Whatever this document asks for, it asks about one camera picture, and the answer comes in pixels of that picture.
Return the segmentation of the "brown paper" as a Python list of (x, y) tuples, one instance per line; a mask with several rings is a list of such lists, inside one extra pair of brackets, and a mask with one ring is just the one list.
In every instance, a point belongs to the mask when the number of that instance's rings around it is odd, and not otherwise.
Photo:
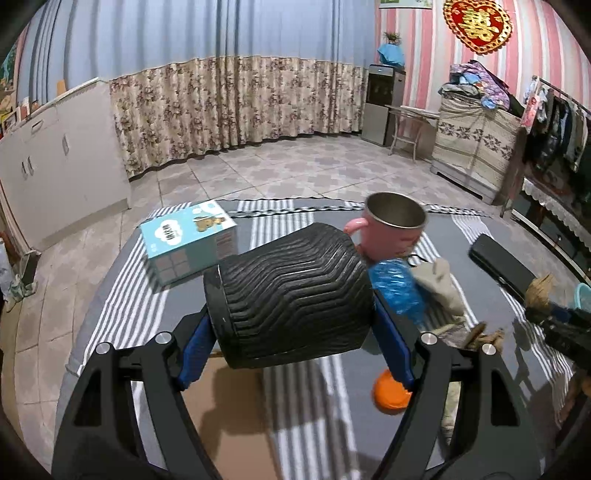
[(478, 350), (485, 344), (490, 344), (501, 353), (503, 351), (505, 332), (503, 329), (498, 329), (492, 333), (486, 333), (487, 324), (485, 322), (478, 323), (465, 338), (462, 349)]

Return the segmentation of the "orange plastic lid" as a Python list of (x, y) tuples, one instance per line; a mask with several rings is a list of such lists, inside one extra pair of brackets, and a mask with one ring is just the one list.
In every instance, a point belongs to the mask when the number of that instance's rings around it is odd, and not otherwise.
[(395, 380), (389, 370), (377, 378), (372, 395), (376, 407), (384, 414), (402, 412), (409, 406), (412, 397), (412, 393)]

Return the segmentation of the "blue plastic bag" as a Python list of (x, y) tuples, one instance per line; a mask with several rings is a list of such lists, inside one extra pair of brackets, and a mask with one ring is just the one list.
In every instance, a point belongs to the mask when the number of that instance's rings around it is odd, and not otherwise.
[(383, 295), (394, 313), (406, 316), (417, 326), (424, 323), (425, 300), (404, 260), (378, 262), (370, 266), (369, 274), (373, 288)]

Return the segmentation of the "black ribbed cup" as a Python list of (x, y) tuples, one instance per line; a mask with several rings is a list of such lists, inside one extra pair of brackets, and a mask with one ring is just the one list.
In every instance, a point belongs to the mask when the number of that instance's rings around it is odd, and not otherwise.
[(349, 235), (315, 222), (204, 273), (228, 365), (256, 369), (362, 346), (377, 316), (367, 264)]

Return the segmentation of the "black flat case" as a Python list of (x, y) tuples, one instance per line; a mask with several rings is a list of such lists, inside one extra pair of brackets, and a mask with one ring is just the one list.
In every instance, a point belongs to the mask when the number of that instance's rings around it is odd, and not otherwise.
[(516, 300), (524, 303), (535, 275), (508, 250), (491, 236), (481, 234), (470, 247), (469, 257)]

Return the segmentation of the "beige crumpled cloth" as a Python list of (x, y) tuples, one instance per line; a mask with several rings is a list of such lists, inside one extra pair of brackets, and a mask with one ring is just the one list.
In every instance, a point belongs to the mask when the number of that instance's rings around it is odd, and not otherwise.
[(423, 262), (411, 268), (415, 282), (426, 290), (445, 311), (454, 317), (465, 314), (461, 294), (454, 284), (450, 264), (446, 259)]

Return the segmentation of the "clothes rack with clothes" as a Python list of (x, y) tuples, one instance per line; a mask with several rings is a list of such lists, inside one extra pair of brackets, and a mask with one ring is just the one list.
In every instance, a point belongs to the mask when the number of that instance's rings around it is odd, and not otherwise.
[(590, 109), (538, 75), (525, 94), (517, 166), (502, 210), (520, 194), (590, 243)]

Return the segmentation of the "pink metal mug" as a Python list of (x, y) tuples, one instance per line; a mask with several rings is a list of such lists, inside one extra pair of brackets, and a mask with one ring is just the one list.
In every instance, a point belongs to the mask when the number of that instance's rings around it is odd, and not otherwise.
[(370, 194), (361, 217), (349, 220), (344, 232), (360, 234), (358, 250), (372, 262), (409, 256), (419, 242), (428, 213), (414, 199), (394, 192)]

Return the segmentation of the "cloth covered cabinet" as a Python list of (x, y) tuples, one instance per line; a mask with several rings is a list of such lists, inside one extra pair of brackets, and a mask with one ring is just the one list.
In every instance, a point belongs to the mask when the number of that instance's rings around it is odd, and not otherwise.
[(442, 97), (431, 172), (467, 189), (487, 204), (500, 195), (520, 120), (463, 95)]

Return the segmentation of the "light blue tissue box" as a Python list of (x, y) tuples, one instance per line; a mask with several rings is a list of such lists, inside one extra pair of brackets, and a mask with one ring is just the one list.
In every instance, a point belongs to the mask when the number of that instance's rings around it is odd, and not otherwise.
[(149, 268), (162, 286), (238, 254), (238, 225), (214, 200), (149, 220), (140, 232)]

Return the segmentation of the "pile of clothes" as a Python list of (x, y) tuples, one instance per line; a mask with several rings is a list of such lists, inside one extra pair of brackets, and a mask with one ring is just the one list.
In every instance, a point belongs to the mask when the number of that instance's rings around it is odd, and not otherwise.
[(483, 107), (491, 110), (508, 111), (511, 103), (508, 85), (476, 60), (453, 64), (449, 80), (440, 87), (439, 94), (458, 94), (476, 99)]

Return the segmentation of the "white cabinet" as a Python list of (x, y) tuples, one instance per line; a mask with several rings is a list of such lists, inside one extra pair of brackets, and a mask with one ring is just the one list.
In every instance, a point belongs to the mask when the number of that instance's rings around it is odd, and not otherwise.
[(40, 107), (1, 141), (1, 202), (17, 240), (44, 250), (129, 206), (109, 85), (92, 79)]

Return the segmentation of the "small folding table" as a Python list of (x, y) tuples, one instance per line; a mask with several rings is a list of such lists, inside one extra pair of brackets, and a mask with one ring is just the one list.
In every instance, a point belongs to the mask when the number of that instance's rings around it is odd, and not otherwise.
[(407, 105), (389, 106), (388, 109), (394, 121), (389, 153), (407, 149), (413, 162), (417, 162), (422, 135), (429, 129), (438, 128), (440, 113)]

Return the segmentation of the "water dispenser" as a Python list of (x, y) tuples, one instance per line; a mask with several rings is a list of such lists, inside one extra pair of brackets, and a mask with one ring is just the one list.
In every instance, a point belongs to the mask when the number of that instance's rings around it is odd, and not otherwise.
[(394, 137), (393, 107), (403, 104), (406, 72), (396, 66), (370, 64), (365, 107), (363, 140), (390, 147)]

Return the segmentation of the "red heart wall decoration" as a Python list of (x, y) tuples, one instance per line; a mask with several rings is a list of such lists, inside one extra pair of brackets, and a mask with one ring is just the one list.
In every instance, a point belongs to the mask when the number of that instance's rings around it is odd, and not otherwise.
[(443, 15), (454, 35), (478, 55), (501, 49), (513, 33), (510, 15), (495, 1), (445, 1)]

